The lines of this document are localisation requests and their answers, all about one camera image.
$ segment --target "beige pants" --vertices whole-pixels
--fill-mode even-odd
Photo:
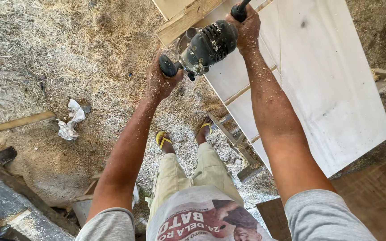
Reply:
[[[173,153],[165,154],[159,164],[159,172],[154,180],[153,194],[147,200],[150,208],[150,222],[158,207],[177,191],[195,186],[215,185],[239,205],[244,206],[244,200],[233,185],[232,177],[222,162],[218,153],[207,142],[199,145],[197,151],[198,163],[193,178],[186,174]]]

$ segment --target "foot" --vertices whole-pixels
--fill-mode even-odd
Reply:
[[[161,136],[159,138],[159,146],[160,144],[162,143],[162,140],[164,139],[164,137],[166,139],[169,139],[169,136],[168,134],[164,134],[163,136]],[[164,142],[164,145],[162,146],[162,151],[165,153],[165,154],[168,154],[168,153],[174,153],[175,154],[175,150],[174,150],[174,147],[172,146],[172,143],[168,142],[168,141],[165,141]]]
[[[210,123],[211,125],[213,124],[213,122],[211,121],[211,119],[209,117],[206,117],[205,120],[202,122],[201,126],[205,123]],[[211,133],[211,127],[210,126],[204,126],[202,127],[200,130],[199,130],[199,133],[197,133],[196,135],[196,142],[198,145],[206,142],[206,138],[209,136],[209,134]]]

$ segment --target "dirt ground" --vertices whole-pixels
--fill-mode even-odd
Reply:
[[[371,67],[386,69],[386,0],[347,1]],[[145,72],[161,43],[154,31],[164,23],[151,0],[0,0],[0,123],[45,109],[68,118],[70,98],[92,104],[76,128],[79,138],[57,135],[55,120],[0,133],[0,150],[14,146],[18,156],[8,170],[21,176],[49,205],[66,208],[70,200],[103,170],[105,160],[145,89]],[[165,52],[173,56],[174,46]],[[386,96],[383,97],[386,109]],[[143,201],[150,195],[159,159],[154,134],[166,130],[180,165],[193,174],[197,164],[194,136],[206,111],[228,112],[203,78],[185,79],[158,107],[151,124],[137,183],[142,202],[137,223],[148,217]],[[239,128],[228,123],[233,133]],[[243,169],[221,131],[209,142],[234,176]],[[386,142],[357,161],[362,167],[386,158]],[[235,183],[251,212],[276,197],[269,172],[247,184]]]
[[[370,68],[386,69],[386,0],[346,0]]]

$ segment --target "black handle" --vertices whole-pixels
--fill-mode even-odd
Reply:
[[[245,19],[247,19],[247,11],[245,11],[245,6],[250,2],[251,0],[244,0],[239,5],[234,5],[232,7],[232,10],[230,11],[230,14],[233,16],[234,19],[236,19],[238,22],[243,22]]]
[[[172,60],[164,54],[159,57],[159,65],[162,72],[168,77],[175,76],[178,70],[183,68],[179,61],[173,63]]]

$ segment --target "person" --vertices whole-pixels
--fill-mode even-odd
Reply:
[[[248,70],[255,123],[285,205],[292,239],[375,240],[311,155],[287,96],[260,54],[259,16],[250,5],[246,10],[244,22],[230,15],[226,20],[239,31],[237,47]],[[158,57],[148,71],[145,95],[107,161],[78,241],[135,239],[132,192],[150,123],[158,104],[183,79],[181,71],[166,78]],[[245,211],[224,163],[206,142],[210,125],[205,119],[196,136],[199,161],[192,179],[178,164],[169,135],[158,133],[157,144],[165,156],[155,179],[147,240],[273,240]]]

